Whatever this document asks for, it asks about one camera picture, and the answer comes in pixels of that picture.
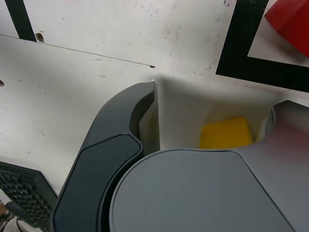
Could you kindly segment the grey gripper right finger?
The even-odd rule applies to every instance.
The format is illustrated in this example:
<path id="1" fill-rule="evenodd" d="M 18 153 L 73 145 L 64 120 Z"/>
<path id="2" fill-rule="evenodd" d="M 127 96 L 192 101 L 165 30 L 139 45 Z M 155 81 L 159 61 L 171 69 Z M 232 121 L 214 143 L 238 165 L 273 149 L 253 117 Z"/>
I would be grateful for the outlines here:
<path id="1" fill-rule="evenodd" d="M 309 109 L 276 104 L 266 136 L 223 150 L 170 149 L 135 163 L 109 209 L 112 232 L 306 232 Z"/>

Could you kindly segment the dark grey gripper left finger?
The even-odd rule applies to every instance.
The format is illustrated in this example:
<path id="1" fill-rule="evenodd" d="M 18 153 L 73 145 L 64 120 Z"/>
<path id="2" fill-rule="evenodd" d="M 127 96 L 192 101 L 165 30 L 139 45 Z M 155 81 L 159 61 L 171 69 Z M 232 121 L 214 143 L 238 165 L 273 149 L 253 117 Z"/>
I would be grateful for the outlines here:
<path id="1" fill-rule="evenodd" d="M 160 150 L 155 82 L 132 85 L 95 117 L 52 214 L 55 232 L 107 232 L 113 192 L 124 173 Z"/>

